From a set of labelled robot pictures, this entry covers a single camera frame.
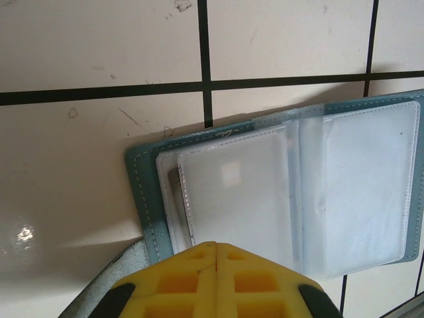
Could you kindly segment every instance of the black grout line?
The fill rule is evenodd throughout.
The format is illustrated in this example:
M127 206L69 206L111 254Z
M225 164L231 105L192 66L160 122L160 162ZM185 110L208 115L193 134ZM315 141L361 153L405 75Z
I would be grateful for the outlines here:
M209 52L209 27L207 24L207 0L197 0L199 17L199 43L201 61L201 81L203 86L203 117L205 128L213 126L212 91L211 91L211 57Z
M347 285L347 275L344 275L343 284L342 284L342 296L340 299L340 313L342 315L343 315L343 309L345 309L346 285Z
M372 55L374 53L374 39L376 37L377 14L378 14L378 0L374 0L374 4L372 6L372 14L371 14L370 38L368 42L368 56L366 59L365 73L367 75L371 74ZM364 85L364 97L368 96L369 91L370 91L370 78L367 76L365 80L365 85Z
M423 272L424 254L421 256L421 264L419 266L417 285L415 286L415 296L418 295L419 281L421 279L421 273Z
M199 91L217 91L224 89L248 89L290 85L346 83L352 81L366 81L367 78L370 81L395 80L400 78L424 78L424 70L371 74L299 76L290 78L228 79L223 81L210 81L209 83L193 81L186 83L163 83L150 85L53 89L46 91L5 92L0 93L0 106L53 103L60 101L81 101L86 99L162 95L173 93L191 93ZM211 105L208 105L207 109L209 110L209 114L212 114Z
M86 99L132 97L171 93L189 93L193 91L201 91L201 89L201 82L187 82L113 87L55 89L50 91L19 91L0 93L0 105L3 106L35 103L52 103L58 101L81 101Z
M203 117L205 121L205 128L213 126L212 115L212 91L203 91Z

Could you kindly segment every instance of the scuff mark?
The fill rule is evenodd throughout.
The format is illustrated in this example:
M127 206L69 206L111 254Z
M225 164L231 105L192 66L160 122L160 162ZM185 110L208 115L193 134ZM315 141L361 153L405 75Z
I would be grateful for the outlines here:
M101 124L102 127L104 127L106 125L107 120L109 119L109 112L106 113L105 118Z
M189 0L175 0L174 7L179 11L183 12L192 6Z
M174 135L174 130L168 126L164 126L164 138L171 137Z
M18 1L18 0L6 0L6 1L2 1L2 2L0 2L0 8L4 8L4 7L7 7L8 5L12 5L16 1Z
M96 65L94 65L92 68L95 71L105 71L105 68L103 66L96 66Z
M254 37L256 36L256 32L258 32L258 27L256 27L256 29L254 29L254 32L253 32L252 38L250 38L249 44L252 44Z
M77 116L78 116L78 112L75 109L75 107L70 108L70 110L68 111L68 118L73 119Z
M118 109L121 111L122 114L124 114L125 116L127 116L134 124L136 124L137 126L141 127L140 124L138 122L136 122L136 120L133 119L130 115L128 115L126 112L124 112L121 108L118 107Z

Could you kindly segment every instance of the white tiled wall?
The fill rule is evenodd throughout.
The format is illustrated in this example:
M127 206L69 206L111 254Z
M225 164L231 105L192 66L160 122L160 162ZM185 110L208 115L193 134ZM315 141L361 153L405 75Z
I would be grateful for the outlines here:
M363 73L372 6L209 0L212 80ZM373 72L424 70L423 9L380 1ZM201 80L194 0L0 0L0 27L0 92ZM423 87L374 81L370 95ZM363 88L214 91L214 125ZM125 148L202 127L200 92L0 108L0 316L56 317L140 236ZM414 262L349 275L345 317L377 318L413 297L423 246ZM342 279L320 283L339 306Z

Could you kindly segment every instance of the gray fabric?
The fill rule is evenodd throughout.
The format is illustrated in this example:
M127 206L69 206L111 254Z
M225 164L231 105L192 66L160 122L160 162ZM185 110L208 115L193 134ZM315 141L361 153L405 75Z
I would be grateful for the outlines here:
M100 299L121 278L150 265L143 239L129 246L88 285L59 318L87 318Z

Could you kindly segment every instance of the teal leather cover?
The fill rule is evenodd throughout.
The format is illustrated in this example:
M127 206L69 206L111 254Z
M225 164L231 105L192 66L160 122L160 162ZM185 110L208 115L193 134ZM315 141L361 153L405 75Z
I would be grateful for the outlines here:
M340 103L311 105L297 109L280 111L264 117L257 117L223 127L207 129L194 134L176 138L168 138L141 144L131 148L125 154L125 164L134 195L136 208L140 217L144 239L147 246L150 263L154 264L173 255L170 235L166 223L162 192L160 189L156 157L165 150L197 144L206 140L223 138L229 135L245 133L279 125L282 121L306 117L316 117L372 109L376 107L417 101L420 107L424 105L424 89L407 91L391 95L367 97ZM407 230L405 256L399 262L415 260L419 254L419 239L421 236L421 220L423 216L423 186L424 186L424 111L421 110L420 124L415 155L415 169L411 193L411 204Z

